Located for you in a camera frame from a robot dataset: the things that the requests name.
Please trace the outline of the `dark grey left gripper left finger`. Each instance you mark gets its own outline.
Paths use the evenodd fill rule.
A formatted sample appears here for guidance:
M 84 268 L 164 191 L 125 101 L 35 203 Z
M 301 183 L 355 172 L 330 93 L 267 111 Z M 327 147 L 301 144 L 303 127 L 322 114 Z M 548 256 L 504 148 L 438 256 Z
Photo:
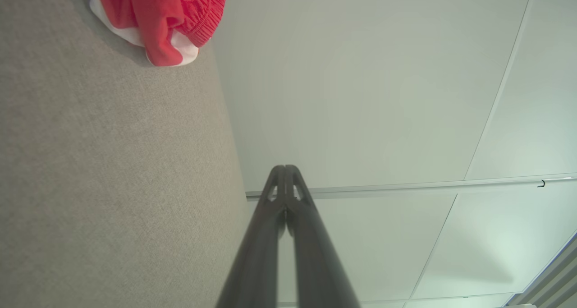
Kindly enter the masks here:
M 220 293 L 218 308 L 275 308 L 278 243 L 286 225 L 286 167 L 269 174 Z

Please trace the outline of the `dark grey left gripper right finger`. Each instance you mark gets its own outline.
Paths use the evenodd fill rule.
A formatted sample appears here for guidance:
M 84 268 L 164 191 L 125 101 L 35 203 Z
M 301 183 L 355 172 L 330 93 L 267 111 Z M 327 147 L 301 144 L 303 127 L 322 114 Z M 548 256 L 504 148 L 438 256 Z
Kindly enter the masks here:
M 286 166 L 287 226 L 294 240 L 298 306 L 358 308 L 359 302 L 300 170 Z

